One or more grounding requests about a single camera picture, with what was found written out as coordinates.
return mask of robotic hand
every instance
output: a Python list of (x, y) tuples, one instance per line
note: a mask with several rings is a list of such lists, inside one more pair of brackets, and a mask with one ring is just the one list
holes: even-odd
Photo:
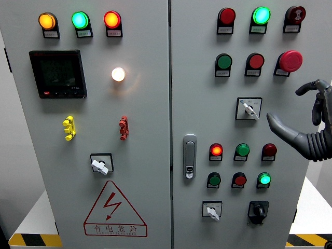
[(324, 130), (304, 134), (284, 125), (277, 115), (267, 113), (267, 119), (273, 133), (290, 144), (303, 157), (316, 162), (332, 158), (332, 86), (318, 79), (304, 84), (295, 93), (302, 96), (310, 90), (319, 91), (312, 109), (312, 122), (315, 126), (318, 126), (321, 121), (325, 122)]

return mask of illuminated green light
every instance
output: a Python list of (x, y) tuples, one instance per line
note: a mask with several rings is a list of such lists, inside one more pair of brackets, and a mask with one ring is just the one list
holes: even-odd
[(258, 179), (261, 184), (269, 184), (271, 182), (271, 176), (269, 173), (261, 173)]
[(89, 19), (84, 12), (76, 12), (72, 16), (72, 23), (78, 29), (84, 29), (88, 26)]
[(254, 22), (257, 24), (265, 24), (269, 21), (271, 12), (267, 7), (258, 7), (253, 14)]

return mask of yellow terminal connector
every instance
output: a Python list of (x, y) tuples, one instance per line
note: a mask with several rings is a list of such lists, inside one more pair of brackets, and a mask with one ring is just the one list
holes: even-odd
[(65, 139), (70, 141), (76, 135), (76, 129), (74, 125), (74, 118), (72, 116), (68, 116), (63, 122), (62, 125), (65, 126), (64, 133), (68, 134)]

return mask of green push button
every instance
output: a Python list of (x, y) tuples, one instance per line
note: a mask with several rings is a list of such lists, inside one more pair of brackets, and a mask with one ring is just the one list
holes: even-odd
[(241, 156), (245, 157), (249, 154), (250, 149), (247, 144), (239, 144), (236, 148), (236, 152)]
[(261, 183), (261, 184), (269, 184), (271, 182), (271, 176), (269, 173), (267, 172), (264, 172), (264, 173), (261, 173), (259, 176), (258, 176), (258, 181)]
[(218, 66), (222, 69), (226, 69), (226, 68), (229, 68), (232, 64), (232, 58), (227, 55), (227, 54), (224, 54), (222, 56), (219, 57), (218, 59)]
[(221, 181), (222, 180), (218, 176), (213, 176), (213, 177), (210, 178), (210, 184), (213, 185), (213, 186), (216, 186), (216, 185), (220, 184)]

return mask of orange indicator light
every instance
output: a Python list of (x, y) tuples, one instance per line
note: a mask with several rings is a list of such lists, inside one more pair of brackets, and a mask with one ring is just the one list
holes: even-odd
[(56, 19), (51, 13), (42, 13), (38, 18), (40, 26), (45, 30), (54, 29), (56, 26)]
[(115, 29), (119, 27), (121, 23), (121, 16), (116, 11), (109, 11), (104, 15), (104, 22), (110, 29)]
[(213, 144), (210, 151), (214, 156), (220, 156), (223, 153), (223, 147), (220, 144)]

